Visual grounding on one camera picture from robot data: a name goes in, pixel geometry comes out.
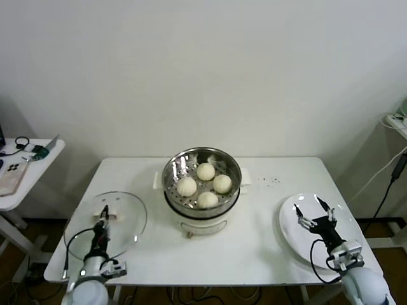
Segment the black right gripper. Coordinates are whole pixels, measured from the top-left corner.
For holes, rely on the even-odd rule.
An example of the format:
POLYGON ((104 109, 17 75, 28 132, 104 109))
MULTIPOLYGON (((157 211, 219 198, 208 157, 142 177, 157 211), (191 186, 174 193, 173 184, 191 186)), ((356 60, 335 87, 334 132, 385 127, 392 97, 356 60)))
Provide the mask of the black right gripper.
POLYGON ((312 220, 303 216, 303 213, 299 209, 297 204, 294 205, 296 210, 296 215, 298 217, 298 224, 301 227, 311 227, 310 232, 313 234, 318 234, 326 248, 327 251, 333 251, 335 248, 339 247, 346 240, 342 239, 341 236, 336 231, 337 220, 334 215, 334 208, 331 208, 324 200, 319 198, 319 203, 321 207, 327 212, 328 216, 319 217, 312 220))

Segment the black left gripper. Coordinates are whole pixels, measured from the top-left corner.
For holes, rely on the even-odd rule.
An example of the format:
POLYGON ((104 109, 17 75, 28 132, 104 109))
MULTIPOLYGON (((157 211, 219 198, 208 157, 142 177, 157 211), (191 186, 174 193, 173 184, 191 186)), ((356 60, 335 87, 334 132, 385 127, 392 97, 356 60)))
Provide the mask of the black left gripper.
POLYGON ((100 222, 93 227, 90 252, 92 254, 106 254, 109 242, 109 206, 105 205, 100 214, 100 222))

